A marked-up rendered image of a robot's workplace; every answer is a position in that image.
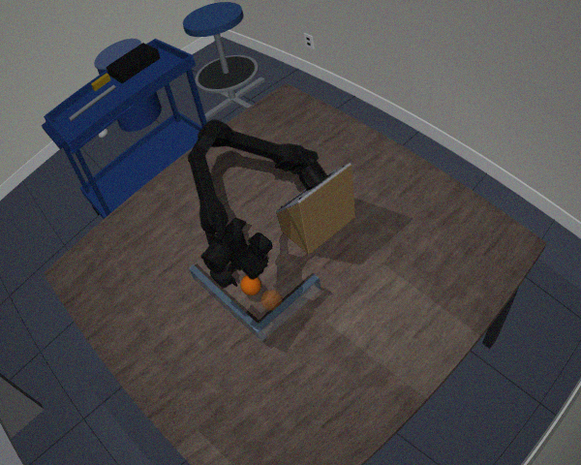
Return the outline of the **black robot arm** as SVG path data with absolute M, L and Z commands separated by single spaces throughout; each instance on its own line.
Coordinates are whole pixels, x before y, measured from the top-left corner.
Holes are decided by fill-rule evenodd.
M 238 253 L 245 247 L 242 228 L 246 222 L 233 218 L 226 226 L 229 216 L 218 200 L 205 159 L 207 151 L 218 146 L 229 146 L 271 159 L 275 169 L 298 174 L 307 191 L 323 183 L 330 175 L 326 175 L 319 165 L 317 152 L 298 144 L 277 144 L 247 136 L 235 132 L 220 120 L 208 121 L 199 130 L 198 140 L 188 154 L 188 162 L 199 194 L 200 225 L 209 245 L 200 257 L 207 268 L 221 274 L 232 259 L 232 253 Z M 264 253 L 254 255 L 250 249 L 243 258 L 236 260 L 236 268 L 243 270 L 250 279 L 255 279 L 263 273 L 267 263 L 268 258 Z

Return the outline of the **low clear glass walls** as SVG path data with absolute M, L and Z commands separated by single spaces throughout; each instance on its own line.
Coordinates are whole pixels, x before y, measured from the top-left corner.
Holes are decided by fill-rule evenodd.
M 190 270 L 191 271 L 191 270 Z M 262 342 L 269 334 L 273 333 L 275 329 L 284 323 L 295 311 L 299 310 L 308 300 L 310 300 L 320 289 L 320 282 L 314 283 L 307 291 L 305 291 L 296 301 L 294 301 L 286 310 L 283 310 L 271 323 L 269 323 L 260 332 L 254 331 L 248 326 L 244 320 L 235 314 L 219 297 L 217 297 L 211 290 L 198 279 L 198 277 L 191 271 L 197 283 L 199 283 L 215 300 L 225 309 L 227 309 L 240 323 L 253 333 L 260 342 Z

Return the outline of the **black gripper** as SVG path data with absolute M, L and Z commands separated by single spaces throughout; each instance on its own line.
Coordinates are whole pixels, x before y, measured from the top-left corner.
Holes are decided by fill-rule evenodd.
M 249 238 L 248 242 L 250 243 L 249 246 L 245 243 L 245 247 L 241 251 L 238 253 L 232 253 L 233 257 L 230 260 L 231 264 L 227 265 L 221 274 L 210 271 L 211 278 L 216 281 L 222 288 L 225 288 L 230 284 L 233 284 L 235 287 L 237 287 L 237 283 L 235 282 L 236 279 L 232 277 L 231 274 L 237 270 L 236 260 L 239 260 L 240 257 L 243 258 L 247 254 L 247 251 L 251 249 L 254 255 L 259 255 L 260 253 L 264 253 L 266 255 L 272 249 L 271 241 L 260 232 L 257 232 L 251 238 Z

